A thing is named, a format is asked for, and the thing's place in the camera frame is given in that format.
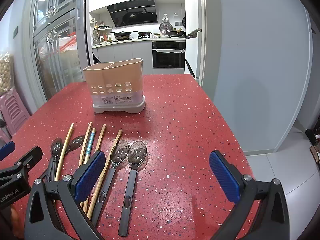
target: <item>oven handle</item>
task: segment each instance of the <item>oven handle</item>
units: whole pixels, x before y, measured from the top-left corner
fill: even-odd
[[[156,49],[156,52],[161,53],[184,53],[186,52],[185,49]]]

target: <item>product label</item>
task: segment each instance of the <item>product label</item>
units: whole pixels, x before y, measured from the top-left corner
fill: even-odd
[[[95,106],[140,104],[142,102],[142,91],[131,93],[110,93],[108,95],[92,95]]]

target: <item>pink plastic stool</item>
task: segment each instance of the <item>pink plastic stool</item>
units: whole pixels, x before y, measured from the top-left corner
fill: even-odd
[[[0,110],[7,123],[7,129],[13,136],[30,117],[15,89],[0,97]]]
[[[0,128],[0,141],[3,140],[5,143],[10,142],[10,139],[5,134],[5,132]]]

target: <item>gray floor tile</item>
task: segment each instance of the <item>gray floor tile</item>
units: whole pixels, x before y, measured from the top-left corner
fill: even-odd
[[[276,153],[267,155],[272,170],[287,194],[317,172],[310,153],[311,144],[304,133],[289,133]]]
[[[247,156],[256,180],[270,182],[275,175],[266,155]]]
[[[320,204],[320,176],[316,172],[301,186],[285,196],[290,220],[290,240],[296,240],[306,228]]]

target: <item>blue gripper pad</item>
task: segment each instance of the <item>blue gripper pad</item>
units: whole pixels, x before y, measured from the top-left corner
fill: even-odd
[[[240,200],[240,186],[215,151],[210,153],[209,165],[227,199],[237,204]]]
[[[89,164],[89,167],[79,178],[78,183],[75,186],[75,200],[77,204],[84,202],[87,199],[105,164],[106,157],[104,153],[100,151],[94,160]]]
[[[5,157],[7,157],[10,153],[12,153],[16,149],[16,145],[13,141],[8,142],[0,149],[0,161],[2,161]]]

